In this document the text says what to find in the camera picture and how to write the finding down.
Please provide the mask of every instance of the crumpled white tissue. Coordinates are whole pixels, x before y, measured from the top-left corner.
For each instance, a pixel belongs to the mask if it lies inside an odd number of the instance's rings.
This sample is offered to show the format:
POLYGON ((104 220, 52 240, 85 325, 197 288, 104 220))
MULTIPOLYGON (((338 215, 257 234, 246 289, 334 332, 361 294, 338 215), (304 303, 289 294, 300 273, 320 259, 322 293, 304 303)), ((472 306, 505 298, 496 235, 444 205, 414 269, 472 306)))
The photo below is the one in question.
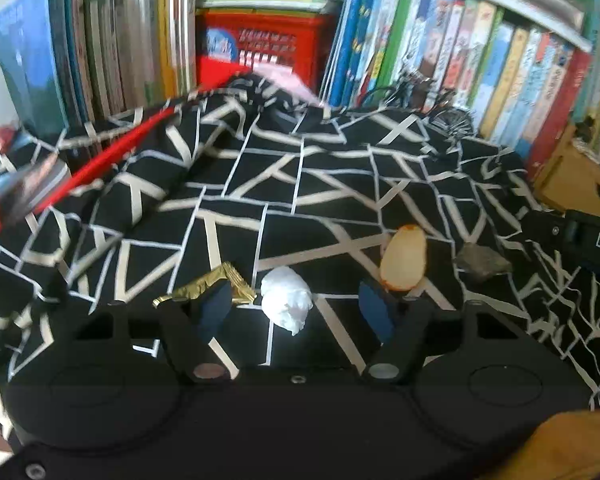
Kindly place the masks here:
POLYGON ((296 335, 314 306, 309 286, 289 267, 276 267, 260 285, 262 311, 279 327, 296 335))

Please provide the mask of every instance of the gold wrapper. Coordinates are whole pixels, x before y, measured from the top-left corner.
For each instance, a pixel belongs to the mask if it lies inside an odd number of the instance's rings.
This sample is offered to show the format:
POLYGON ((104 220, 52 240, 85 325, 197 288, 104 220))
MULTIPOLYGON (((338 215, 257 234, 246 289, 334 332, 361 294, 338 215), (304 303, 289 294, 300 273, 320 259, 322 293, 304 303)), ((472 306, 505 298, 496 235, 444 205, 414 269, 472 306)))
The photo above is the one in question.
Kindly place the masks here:
POLYGON ((187 283, 187 285, 182 286, 178 290, 174 290, 172 294, 155 298, 154 307, 171 298, 189 298, 190 300, 195 300, 218 280, 229 280, 231 283, 232 303, 234 305, 253 303, 253 300, 256 299, 257 295, 255 291, 247 285, 247 282, 235 270, 235 267, 229 262, 223 262, 219 267, 210 270, 204 276, 200 276, 191 283, 187 283))

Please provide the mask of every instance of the red book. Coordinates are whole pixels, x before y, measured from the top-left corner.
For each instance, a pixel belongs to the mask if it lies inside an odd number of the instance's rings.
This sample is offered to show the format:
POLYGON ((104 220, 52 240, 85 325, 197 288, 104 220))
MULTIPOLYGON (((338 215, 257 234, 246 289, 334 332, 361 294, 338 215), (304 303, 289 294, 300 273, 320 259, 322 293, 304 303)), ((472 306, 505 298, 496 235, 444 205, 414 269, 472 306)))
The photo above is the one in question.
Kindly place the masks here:
POLYGON ((587 75, 590 61, 590 54, 578 49, 574 51, 562 86, 555 97, 554 107, 542 125, 526 160, 526 170, 530 180, 536 177, 554 152, 569 121, 569 113, 578 97, 580 85, 587 75))

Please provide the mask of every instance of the basket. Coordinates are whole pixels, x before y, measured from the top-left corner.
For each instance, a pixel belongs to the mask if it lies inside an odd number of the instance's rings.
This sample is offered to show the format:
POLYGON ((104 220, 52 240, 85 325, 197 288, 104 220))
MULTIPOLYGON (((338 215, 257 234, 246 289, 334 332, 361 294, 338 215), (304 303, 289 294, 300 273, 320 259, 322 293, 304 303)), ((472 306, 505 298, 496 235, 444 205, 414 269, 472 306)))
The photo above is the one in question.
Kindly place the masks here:
POLYGON ((203 9, 196 17, 198 52, 248 68, 285 67, 317 91, 334 26, 334 16, 310 12, 203 9))

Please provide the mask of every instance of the bread slice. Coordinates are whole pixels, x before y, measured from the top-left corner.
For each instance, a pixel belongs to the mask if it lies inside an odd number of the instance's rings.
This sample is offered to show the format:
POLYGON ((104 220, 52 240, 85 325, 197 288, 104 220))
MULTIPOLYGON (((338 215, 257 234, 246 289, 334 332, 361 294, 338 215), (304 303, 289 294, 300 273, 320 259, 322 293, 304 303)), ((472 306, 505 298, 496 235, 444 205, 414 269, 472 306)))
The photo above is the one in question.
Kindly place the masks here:
POLYGON ((389 290, 415 287, 427 267, 427 237, 417 225, 405 225, 387 245, 380 262, 380 280, 389 290))

